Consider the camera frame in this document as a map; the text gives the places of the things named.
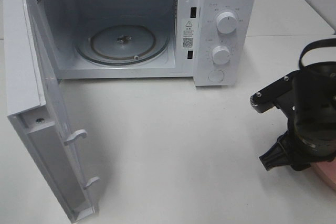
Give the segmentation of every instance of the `white knob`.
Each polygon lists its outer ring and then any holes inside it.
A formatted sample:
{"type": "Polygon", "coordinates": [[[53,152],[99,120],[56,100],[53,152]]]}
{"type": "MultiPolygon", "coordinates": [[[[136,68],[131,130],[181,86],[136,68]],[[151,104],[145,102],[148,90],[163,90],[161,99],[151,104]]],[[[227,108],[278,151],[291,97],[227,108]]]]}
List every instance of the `white knob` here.
{"type": "Polygon", "coordinates": [[[216,18],[217,29],[222,34],[232,33],[237,28],[237,18],[233,12],[226,11],[216,18]]]}
{"type": "Polygon", "coordinates": [[[212,50],[212,60],[217,65],[224,65],[230,60],[230,49],[226,46],[218,46],[212,50]]]}

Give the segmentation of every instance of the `tabletop surface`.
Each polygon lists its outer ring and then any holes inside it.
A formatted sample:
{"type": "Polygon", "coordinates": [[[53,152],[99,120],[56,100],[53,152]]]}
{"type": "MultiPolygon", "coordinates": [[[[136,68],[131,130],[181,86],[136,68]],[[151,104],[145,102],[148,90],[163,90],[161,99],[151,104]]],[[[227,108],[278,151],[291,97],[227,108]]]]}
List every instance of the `tabletop surface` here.
{"type": "MultiPolygon", "coordinates": [[[[247,36],[331,34],[334,30],[305,0],[255,0],[247,31],[247,36]]],[[[0,18],[0,39],[3,38],[0,18]]]]}
{"type": "MultiPolygon", "coordinates": [[[[297,69],[306,44],[327,37],[247,37],[233,87],[196,88],[192,78],[63,80],[73,129],[89,134],[78,142],[85,175],[101,177],[90,188],[99,212],[81,223],[333,223],[336,194],[311,169],[264,170],[258,156],[286,118],[249,104],[297,69]]],[[[3,90],[3,41],[0,49],[3,90]]],[[[0,125],[3,223],[69,223],[4,116],[0,125]]]]}

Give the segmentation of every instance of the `screw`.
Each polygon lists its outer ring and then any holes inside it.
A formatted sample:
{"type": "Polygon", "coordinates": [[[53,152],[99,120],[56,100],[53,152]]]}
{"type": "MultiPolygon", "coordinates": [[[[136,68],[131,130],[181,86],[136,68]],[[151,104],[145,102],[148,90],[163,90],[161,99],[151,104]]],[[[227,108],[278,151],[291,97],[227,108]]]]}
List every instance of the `screw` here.
{"type": "Polygon", "coordinates": [[[44,118],[38,118],[35,120],[36,123],[44,123],[44,118]]]}

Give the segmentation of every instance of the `open microwave door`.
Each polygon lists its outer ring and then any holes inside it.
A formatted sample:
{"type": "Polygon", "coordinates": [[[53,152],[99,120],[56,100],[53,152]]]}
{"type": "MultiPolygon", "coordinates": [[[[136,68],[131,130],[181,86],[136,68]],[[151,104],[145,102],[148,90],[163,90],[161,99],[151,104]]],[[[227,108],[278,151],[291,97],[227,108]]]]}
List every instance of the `open microwave door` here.
{"type": "Polygon", "coordinates": [[[94,213],[76,151],[85,130],[71,131],[49,61],[52,49],[39,0],[4,0],[8,118],[71,222],[94,213]]]}

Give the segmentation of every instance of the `metal bracket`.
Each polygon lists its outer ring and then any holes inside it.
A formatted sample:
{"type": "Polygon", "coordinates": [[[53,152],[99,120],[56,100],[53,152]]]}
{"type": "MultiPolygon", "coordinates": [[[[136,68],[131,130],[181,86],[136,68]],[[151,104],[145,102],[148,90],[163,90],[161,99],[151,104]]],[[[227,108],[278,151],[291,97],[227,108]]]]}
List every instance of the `metal bracket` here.
{"type": "Polygon", "coordinates": [[[68,138],[64,141],[64,145],[68,146],[72,144],[77,138],[86,138],[87,135],[88,133],[86,132],[86,130],[77,130],[68,136],[68,138]]]}
{"type": "Polygon", "coordinates": [[[86,183],[86,185],[84,186],[84,190],[88,189],[94,182],[97,182],[100,180],[100,177],[93,177],[93,178],[90,178],[88,180],[88,182],[86,183]]]}

